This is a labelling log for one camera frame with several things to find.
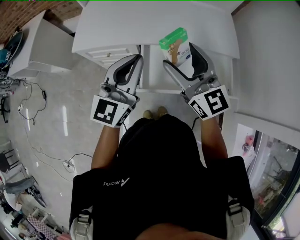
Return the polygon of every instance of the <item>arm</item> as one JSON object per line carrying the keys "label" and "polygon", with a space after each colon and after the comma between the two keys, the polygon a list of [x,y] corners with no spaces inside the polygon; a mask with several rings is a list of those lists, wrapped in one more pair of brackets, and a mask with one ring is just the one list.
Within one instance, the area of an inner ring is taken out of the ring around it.
{"label": "arm", "polygon": [[201,120],[201,141],[207,166],[212,160],[228,158],[227,149],[215,118]]}
{"label": "arm", "polygon": [[119,128],[104,126],[95,149],[91,169],[105,168],[114,159],[119,147]]}

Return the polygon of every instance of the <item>tiled floor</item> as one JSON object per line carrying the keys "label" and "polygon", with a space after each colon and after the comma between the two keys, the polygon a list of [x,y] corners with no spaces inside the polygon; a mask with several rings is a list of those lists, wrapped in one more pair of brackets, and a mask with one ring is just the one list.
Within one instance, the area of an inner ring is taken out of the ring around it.
{"label": "tiled floor", "polygon": [[[76,173],[81,174],[90,169],[91,158],[83,155],[74,157],[76,172],[69,173],[61,160],[48,156],[69,160],[76,153],[93,155],[102,125],[90,120],[90,110],[93,96],[99,93],[99,85],[105,73],[104,68],[78,55],[75,56],[71,71],[61,74],[40,72],[34,82],[39,83],[46,91],[47,107],[38,113],[35,125],[32,121],[24,120],[17,111],[20,101],[25,99],[25,87],[20,85],[9,100],[11,113],[9,123],[5,125],[8,137],[17,149],[21,162],[38,181],[48,204],[46,211],[55,217],[59,225],[65,227],[68,227],[72,179]],[[141,101],[130,114],[127,127],[139,119],[143,111],[155,111],[160,105],[192,126],[196,114],[181,96],[158,93],[138,95]],[[40,89],[34,85],[32,96],[22,113],[26,115],[28,111],[31,118],[44,104]],[[200,128],[197,125],[199,122],[196,123],[194,132],[199,140]]]}

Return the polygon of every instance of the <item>brick wall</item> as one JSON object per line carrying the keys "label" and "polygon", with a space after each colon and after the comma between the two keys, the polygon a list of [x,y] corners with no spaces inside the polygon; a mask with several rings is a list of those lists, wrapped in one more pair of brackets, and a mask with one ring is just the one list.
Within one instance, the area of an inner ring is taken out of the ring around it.
{"label": "brick wall", "polygon": [[0,2],[0,44],[8,40],[15,28],[47,10],[44,18],[53,24],[81,14],[76,1],[5,1]]}

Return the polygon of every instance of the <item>open drawer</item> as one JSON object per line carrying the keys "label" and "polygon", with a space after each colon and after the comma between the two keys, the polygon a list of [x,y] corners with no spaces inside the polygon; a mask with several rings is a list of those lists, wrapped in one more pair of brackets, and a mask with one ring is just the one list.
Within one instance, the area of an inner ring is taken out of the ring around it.
{"label": "open drawer", "polygon": [[[215,65],[221,84],[225,84],[228,93],[232,92],[233,60],[231,57],[212,51],[205,51]],[[164,55],[159,45],[141,45],[144,68],[137,92],[181,93],[181,88],[167,74],[163,67]],[[179,69],[186,75],[193,74],[191,64],[183,64]]]}

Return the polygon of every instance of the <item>black t-shirt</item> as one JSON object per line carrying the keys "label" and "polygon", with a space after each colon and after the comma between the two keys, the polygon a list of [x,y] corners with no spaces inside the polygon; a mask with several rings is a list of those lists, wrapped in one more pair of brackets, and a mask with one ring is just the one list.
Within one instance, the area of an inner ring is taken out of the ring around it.
{"label": "black t-shirt", "polygon": [[252,212],[241,157],[205,168],[187,124],[170,115],[141,119],[123,136],[109,169],[74,178],[70,224],[93,205],[94,239],[134,240],[159,223],[225,239],[228,195]]}

